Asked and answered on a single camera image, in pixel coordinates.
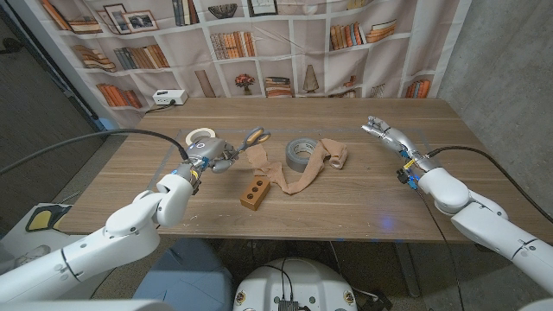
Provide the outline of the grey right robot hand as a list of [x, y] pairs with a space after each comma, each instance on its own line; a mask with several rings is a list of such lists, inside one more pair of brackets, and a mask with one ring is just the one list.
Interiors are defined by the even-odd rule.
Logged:
[[378, 138], [386, 148], [410, 161], [413, 160], [422, 171], [429, 172], [439, 167], [436, 161], [421, 154], [416, 145], [402, 131], [390, 127], [384, 120], [369, 116], [367, 123], [363, 124], [361, 128]]

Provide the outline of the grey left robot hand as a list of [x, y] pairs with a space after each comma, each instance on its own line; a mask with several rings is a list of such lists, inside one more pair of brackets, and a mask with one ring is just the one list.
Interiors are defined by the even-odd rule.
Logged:
[[181, 163], [174, 175], [191, 181], [199, 180], [202, 173], [211, 169], [214, 173], [223, 173], [238, 159], [238, 152], [226, 140], [216, 137], [200, 138], [187, 149], [188, 159]]

